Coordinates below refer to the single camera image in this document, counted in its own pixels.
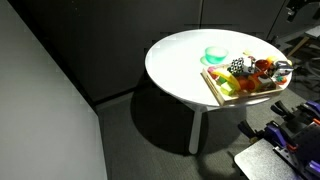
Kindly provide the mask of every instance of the gray wall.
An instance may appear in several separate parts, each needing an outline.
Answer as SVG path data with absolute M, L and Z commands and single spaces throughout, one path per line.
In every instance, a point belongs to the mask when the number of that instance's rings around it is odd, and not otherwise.
M 93 101 L 137 86 L 153 41 L 199 27 L 201 0 L 23 0 Z
M 306 5 L 298 11 L 298 14 L 291 23 L 287 22 L 288 10 L 286 9 L 286 5 L 288 2 L 289 0 L 286 0 L 284 7 L 281 9 L 279 17 L 274 24 L 270 36 L 268 37 L 269 39 L 274 35 L 284 37 L 294 32 L 305 30 L 320 24 L 319 20 L 312 19 L 313 15 L 319 8 L 318 3 Z
M 201 28 L 223 28 L 267 39 L 285 0 L 205 0 Z
M 267 40 L 312 24 L 308 8 L 293 24 L 283 21 L 288 0 L 10 1 L 25 3 L 41 39 L 52 43 L 96 103 L 136 87 L 148 48 L 172 33 L 221 28 Z
M 97 115 L 0 0 L 0 179 L 106 180 Z

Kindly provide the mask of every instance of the floor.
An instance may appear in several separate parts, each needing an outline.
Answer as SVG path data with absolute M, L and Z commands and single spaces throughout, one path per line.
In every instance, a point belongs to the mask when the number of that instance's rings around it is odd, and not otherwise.
M 291 60 L 297 65 L 315 54 L 302 48 Z M 274 102 L 295 107 L 320 99 L 317 81 L 304 73 L 294 71 L 289 87 L 265 103 L 204 113 L 196 155 L 187 150 L 193 112 L 154 84 L 98 106 L 108 179 L 246 179 L 233 161 L 250 145 L 237 124 L 247 119 L 261 130 L 271 120 L 282 121 L 269 109 Z

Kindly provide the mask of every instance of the green bowl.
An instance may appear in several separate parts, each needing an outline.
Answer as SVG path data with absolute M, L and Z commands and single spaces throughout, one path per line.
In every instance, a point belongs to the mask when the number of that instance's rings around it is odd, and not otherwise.
M 226 58 L 229 52 L 225 48 L 212 46 L 206 48 L 205 53 L 205 57 L 209 63 L 219 64 Z

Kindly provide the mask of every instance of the purple part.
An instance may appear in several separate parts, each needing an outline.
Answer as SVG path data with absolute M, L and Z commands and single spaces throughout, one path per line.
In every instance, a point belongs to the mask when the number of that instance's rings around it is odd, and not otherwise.
M 311 161 L 311 162 L 309 163 L 309 165 L 310 165 L 310 167 L 311 167 L 311 165 L 312 165 L 312 166 L 313 166 L 313 169 L 320 173 L 320 164 L 319 164 L 319 163 L 317 163 L 317 162 L 315 162 L 315 161 Z
M 287 143 L 284 140 L 280 130 L 272 125 L 268 125 L 265 128 L 265 131 L 267 134 L 271 135 L 271 137 L 273 137 L 275 141 L 277 141 L 279 143 L 280 146 L 282 146 L 283 148 L 286 147 Z
M 309 168 L 313 170 L 312 173 L 320 175 L 320 164 L 318 164 L 317 162 L 311 161 L 309 163 Z
M 314 110 L 316 110 L 318 113 L 320 113 L 320 104 L 314 102 L 314 101 L 307 101 L 306 103 L 310 107 L 312 107 Z

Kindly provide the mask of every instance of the wooden tray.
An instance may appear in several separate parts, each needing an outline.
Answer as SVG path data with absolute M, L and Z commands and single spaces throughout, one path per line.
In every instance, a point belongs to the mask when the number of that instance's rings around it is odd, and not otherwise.
M 210 90 L 212 91 L 213 95 L 217 99 L 220 106 L 232 105 L 232 104 L 239 104 L 245 103 L 250 100 L 259 99 L 259 98 L 271 98 L 274 96 L 279 95 L 282 92 L 282 88 L 276 84 L 276 89 L 264 92 L 236 92 L 231 96 L 227 96 L 220 91 L 220 86 L 217 85 L 216 81 L 212 79 L 210 74 L 207 71 L 208 68 L 203 68 L 202 70 L 202 77 L 206 81 L 207 85 L 209 86 Z

